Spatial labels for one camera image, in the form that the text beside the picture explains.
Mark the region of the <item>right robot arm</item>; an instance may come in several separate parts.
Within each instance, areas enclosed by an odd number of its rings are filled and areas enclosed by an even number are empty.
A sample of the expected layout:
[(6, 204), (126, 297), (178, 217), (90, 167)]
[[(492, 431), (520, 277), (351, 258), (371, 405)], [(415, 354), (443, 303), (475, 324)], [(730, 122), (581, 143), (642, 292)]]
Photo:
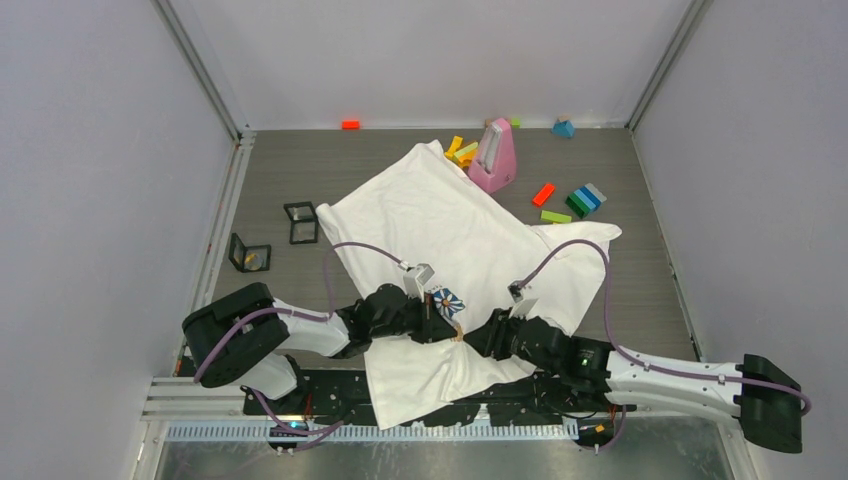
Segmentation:
[(566, 410), (658, 407), (737, 425), (761, 448), (803, 450), (806, 402), (800, 384), (765, 357), (740, 363), (698, 363), (646, 355), (606, 341), (568, 336), (535, 317), (496, 310), (465, 343), (484, 358), (520, 359), (542, 378), (540, 400)]

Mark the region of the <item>black display box with coin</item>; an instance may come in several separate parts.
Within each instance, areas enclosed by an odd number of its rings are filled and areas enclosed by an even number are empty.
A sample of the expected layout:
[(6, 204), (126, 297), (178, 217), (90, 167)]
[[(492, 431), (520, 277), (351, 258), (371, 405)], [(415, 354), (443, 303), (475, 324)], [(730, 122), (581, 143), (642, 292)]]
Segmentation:
[(236, 232), (230, 234), (227, 258), (240, 273), (263, 272), (270, 269), (272, 246), (246, 245)]

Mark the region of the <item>white t-shirt with daisy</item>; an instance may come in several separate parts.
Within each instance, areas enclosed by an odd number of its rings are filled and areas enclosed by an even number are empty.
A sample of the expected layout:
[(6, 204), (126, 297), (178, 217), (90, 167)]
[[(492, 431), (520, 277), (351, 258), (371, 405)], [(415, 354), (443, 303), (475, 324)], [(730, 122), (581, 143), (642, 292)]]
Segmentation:
[[(511, 283), (527, 279), (533, 314), (573, 334), (605, 277), (602, 255), (621, 229), (610, 223), (522, 223), (445, 158), (438, 141), (399, 161), (335, 204), (317, 209), (325, 237), (361, 295), (400, 284), (399, 261), (434, 270), (429, 288), (463, 307), (464, 332), (507, 308)], [(414, 421), (499, 383), (532, 375), (511, 356), (486, 358), (458, 341), (375, 340), (364, 355), (371, 402), (382, 429)]]

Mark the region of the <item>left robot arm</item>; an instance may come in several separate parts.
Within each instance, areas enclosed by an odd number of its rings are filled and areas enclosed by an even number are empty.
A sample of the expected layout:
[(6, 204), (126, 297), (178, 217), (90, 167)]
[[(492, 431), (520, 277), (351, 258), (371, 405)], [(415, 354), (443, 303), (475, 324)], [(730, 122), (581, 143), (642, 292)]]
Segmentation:
[(305, 405), (307, 389), (293, 359), (277, 354), (279, 348), (346, 359), (365, 353), (380, 338), (429, 344), (459, 335), (434, 301), (410, 297), (392, 284), (350, 306), (316, 312), (289, 305), (255, 282), (192, 312), (182, 330), (196, 383), (252, 388), (284, 414)]

